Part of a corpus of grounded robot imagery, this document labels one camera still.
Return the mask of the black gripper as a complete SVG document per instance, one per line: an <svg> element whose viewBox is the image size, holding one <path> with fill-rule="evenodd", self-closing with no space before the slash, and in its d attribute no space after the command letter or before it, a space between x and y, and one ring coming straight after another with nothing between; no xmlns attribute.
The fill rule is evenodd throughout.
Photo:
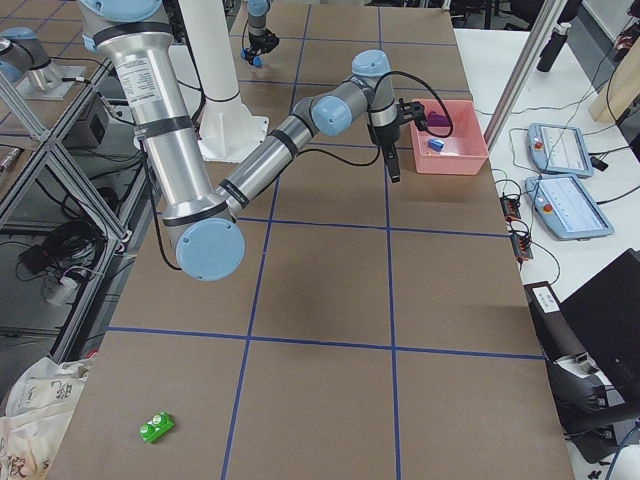
<svg viewBox="0 0 640 480"><path fill-rule="evenodd" d="M395 148L401 135L398 117L393 120L380 120L375 115L371 115L368 119L368 132L372 143L384 149L384 162L391 182L398 183L401 179L399 156Z"/></svg>
<svg viewBox="0 0 640 480"><path fill-rule="evenodd" d="M250 33L249 41L249 51L253 54L267 54L278 46L278 37L269 29L266 29L260 35Z"/></svg>

